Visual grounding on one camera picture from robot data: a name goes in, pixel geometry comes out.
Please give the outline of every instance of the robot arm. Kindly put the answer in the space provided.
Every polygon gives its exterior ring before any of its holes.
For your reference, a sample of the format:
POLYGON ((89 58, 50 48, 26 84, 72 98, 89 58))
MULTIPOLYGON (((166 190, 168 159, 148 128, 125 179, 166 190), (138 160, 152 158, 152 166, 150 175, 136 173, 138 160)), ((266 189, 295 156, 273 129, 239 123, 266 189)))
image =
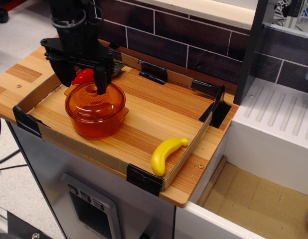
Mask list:
POLYGON ((98 41, 95 6, 89 0, 48 0, 52 25, 59 38, 41 40, 46 59, 61 83, 69 87, 76 77, 75 66, 94 70, 98 94, 104 94, 111 83, 114 52, 98 41))

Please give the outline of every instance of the gray floor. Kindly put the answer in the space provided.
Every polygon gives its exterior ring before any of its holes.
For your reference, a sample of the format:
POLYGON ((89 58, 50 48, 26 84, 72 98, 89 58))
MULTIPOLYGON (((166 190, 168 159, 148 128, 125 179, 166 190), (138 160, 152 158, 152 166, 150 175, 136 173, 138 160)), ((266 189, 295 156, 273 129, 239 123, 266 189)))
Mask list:
MULTIPOLYGON (((28 0, 9 12, 9 21, 0 24, 0 74, 40 47, 40 40, 57 32, 49 19, 44 0, 28 0)), ((18 147, 2 120, 0 159, 18 147)), ((19 153, 0 168, 25 164, 19 153)), ((54 239, 64 238, 28 167, 0 173, 0 206, 54 239)))

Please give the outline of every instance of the pot handle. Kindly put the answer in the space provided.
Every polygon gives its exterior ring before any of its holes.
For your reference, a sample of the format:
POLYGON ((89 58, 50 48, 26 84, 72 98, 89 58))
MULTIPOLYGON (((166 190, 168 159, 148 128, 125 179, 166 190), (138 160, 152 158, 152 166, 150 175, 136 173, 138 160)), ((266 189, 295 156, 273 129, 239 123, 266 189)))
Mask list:
POLYGON ((128 108, 123 107, 120 112, 118 112, 116 115, 114 115, 111 120, 113 121, 119 121, 121 120, 126 114, 129 112, 128 108))
POLYGON ((79 86, 79 84, 75 84, 70 86, 68 89, 65 90, 64 94, 66 96, 68 96, 72 91, 74 91, 75 88, 77 88, 79 86))

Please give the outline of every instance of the screw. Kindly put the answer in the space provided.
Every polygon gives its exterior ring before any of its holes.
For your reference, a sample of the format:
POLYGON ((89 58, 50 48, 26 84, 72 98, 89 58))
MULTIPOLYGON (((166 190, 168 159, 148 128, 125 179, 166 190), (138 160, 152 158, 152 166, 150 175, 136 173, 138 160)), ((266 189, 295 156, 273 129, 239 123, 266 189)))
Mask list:
POLYGON ((32 239, 39 239, 39 238, 40 238, 40 234, 39 233, 32 234, 32 239))

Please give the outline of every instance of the pot lid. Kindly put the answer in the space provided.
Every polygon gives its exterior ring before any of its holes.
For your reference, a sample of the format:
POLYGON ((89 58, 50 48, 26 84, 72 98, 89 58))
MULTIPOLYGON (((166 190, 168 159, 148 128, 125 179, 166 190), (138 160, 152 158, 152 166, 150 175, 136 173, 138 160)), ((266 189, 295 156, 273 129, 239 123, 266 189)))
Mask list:
POLYGON ((85 122, 100 122, 116 115, 125 106, 125 94, 121 88, 109 84, 106 92, 97 94, 94 82, 74 85, 65 101, 67 113, 74 119, 85 122))

